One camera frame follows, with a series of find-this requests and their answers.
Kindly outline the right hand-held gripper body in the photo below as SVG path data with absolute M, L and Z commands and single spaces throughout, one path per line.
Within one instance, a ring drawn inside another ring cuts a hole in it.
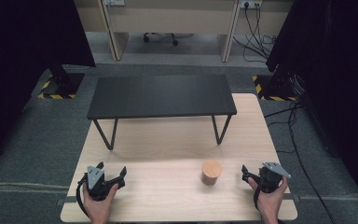
M 282 178 L 292 176 L 277 162 L 263 162 L 263 167 L 259 170 L 261 177 L 261 190 L 265 193 L 273 192 L 279 187 Z

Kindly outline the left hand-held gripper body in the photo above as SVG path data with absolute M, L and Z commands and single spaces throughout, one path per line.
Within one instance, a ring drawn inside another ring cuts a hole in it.
M 87 193 L 93 201 L 111 200 L 115 195 L 115 183 L 104 179 L 104 170 L 100 165 L 89 166 L 87 172 Z

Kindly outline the person's left hand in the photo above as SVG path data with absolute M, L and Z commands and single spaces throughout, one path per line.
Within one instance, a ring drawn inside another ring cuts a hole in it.
M 111 214 L 114 197 L 118 184 L 115 184 L 103 201 L 94 201 L 88 192 L 87 184 L 83 184 L 84 208 L 86 209 L 91 224 L 107 224 Z

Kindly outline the person's right hand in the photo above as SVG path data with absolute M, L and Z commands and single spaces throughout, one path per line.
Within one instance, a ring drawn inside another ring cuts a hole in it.
M 280 186 L 271 193 L 265 193 L 258 189 L 258 184 L 248 178 L 248 184 L 255 192 L 256 207 L 261 214 L 261 219 L 265 224 L 282 224 L 279 220 L 279 212 L 285 191 L 288 188 L 287 178 L 282 178 Z

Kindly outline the wooden cylinder canister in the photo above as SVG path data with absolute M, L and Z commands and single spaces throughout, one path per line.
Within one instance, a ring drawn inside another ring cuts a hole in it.
M 218 160 L 210 159 L 202 164 L 201 181 L 206 186 L 213 186 L 223 172 L 223 167 Z

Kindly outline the stand base with hazard tape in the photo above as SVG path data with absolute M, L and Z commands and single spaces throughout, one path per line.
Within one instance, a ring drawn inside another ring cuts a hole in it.
M 39 99 L 74 99 L 84 73 L 68 72 L 61 64 L 53 67 L 50 76 L 38 94 Z
M 283 82 L 282 85 L 275 86 L 271 80 L 271 75 L 253 76 L 255 90 L 259 99 L 289 102 L 293 102 L 297 99 L 289 81 Z

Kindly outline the black shelf riser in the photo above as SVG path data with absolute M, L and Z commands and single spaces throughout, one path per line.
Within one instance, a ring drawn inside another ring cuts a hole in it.
M 100 121 L 121 119 L 226 116 L 237 114 L 224 75 L 163 75 L 101 77 L 98 79 L 87 118 L 101 130 Z

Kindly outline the black curtain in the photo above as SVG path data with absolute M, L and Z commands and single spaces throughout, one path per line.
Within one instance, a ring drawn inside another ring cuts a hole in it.
M 302 78 L 327 148 L 358 186 L 358 0 L 293 0 L 267 66 L 273 89 Z
M 93 66 L 75 0 L 0 0 L 0 146 L 46 71 Z

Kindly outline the office chair base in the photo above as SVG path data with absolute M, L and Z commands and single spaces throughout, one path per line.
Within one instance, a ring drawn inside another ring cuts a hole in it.
M 145 43 L 154 41 L 154 42 L 162 42 L 170 40 L 174 46 L 179 45 L 179 41 L 176 39 L 175 34 L 161 34 L 161 33 L 143 33 L 143 41 Z

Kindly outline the white wall socket with plugs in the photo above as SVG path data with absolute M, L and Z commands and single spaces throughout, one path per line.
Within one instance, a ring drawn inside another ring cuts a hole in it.
M 240 0 L 240 8 L 258 9 L 261 8 L 263 0 Z

